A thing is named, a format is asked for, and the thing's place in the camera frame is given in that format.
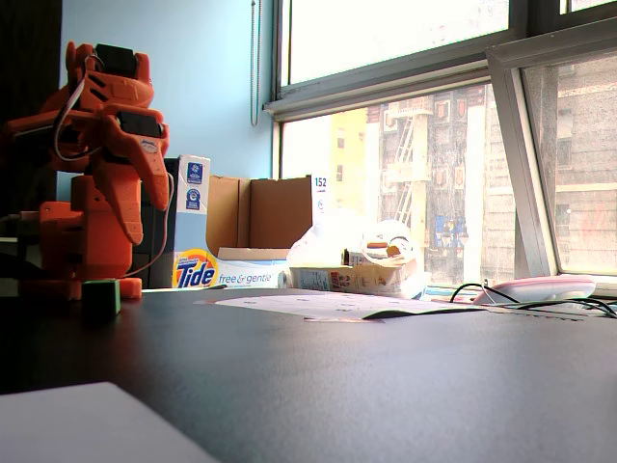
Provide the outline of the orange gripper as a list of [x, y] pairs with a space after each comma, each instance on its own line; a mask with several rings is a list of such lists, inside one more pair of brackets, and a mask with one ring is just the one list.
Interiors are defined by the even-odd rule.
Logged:
[[[99, 115], [102, 145], [94, 163], [94, 182], [133, 245], [144, 237], [141, 219], [141, 181], [154, 207], [163, 210], [170, 186], [164, 156], [169, 141], [152, 112], [120, 110]], [[136, 170], [130, 165], [138, 165]]]

